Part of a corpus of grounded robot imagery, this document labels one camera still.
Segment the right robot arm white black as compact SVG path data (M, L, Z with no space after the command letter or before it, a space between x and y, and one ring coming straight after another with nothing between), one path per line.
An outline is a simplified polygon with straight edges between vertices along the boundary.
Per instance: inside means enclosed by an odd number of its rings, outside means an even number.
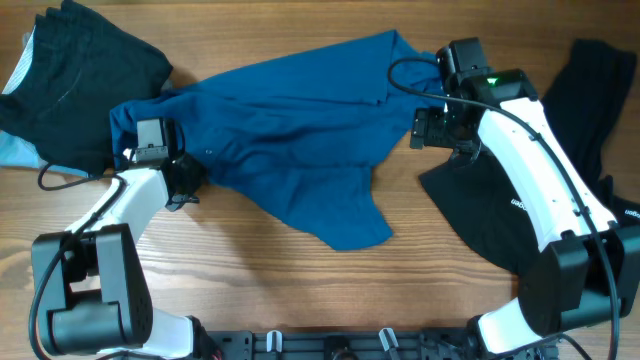
M414 148L447 148L420 183L469 248L518 277L514 299L472 318L454 342L467 359L501 359L609 323L639 286L639 228L583 181L519 69L496 71L476 38L435 55L442 93L415 113Z

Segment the blue polo shirt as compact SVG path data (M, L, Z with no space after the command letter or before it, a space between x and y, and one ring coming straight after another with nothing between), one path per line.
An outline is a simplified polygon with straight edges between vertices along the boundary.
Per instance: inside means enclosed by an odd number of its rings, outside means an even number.
M212 184L333 249L358 250L391 237L373 170L440 91L434 55L392 30L122 103L110 113L113 149L136 145L139 121L171 119Z

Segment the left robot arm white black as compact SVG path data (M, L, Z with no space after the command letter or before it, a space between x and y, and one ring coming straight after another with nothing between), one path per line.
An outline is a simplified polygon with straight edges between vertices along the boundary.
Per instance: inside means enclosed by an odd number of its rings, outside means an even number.
M221 352L192 316L153 307L136 250L162 208L196 201L202 167L170 119L141 120L126 170L65 231L38 236L31 250L35 294L28 336L39 359L218 359Z

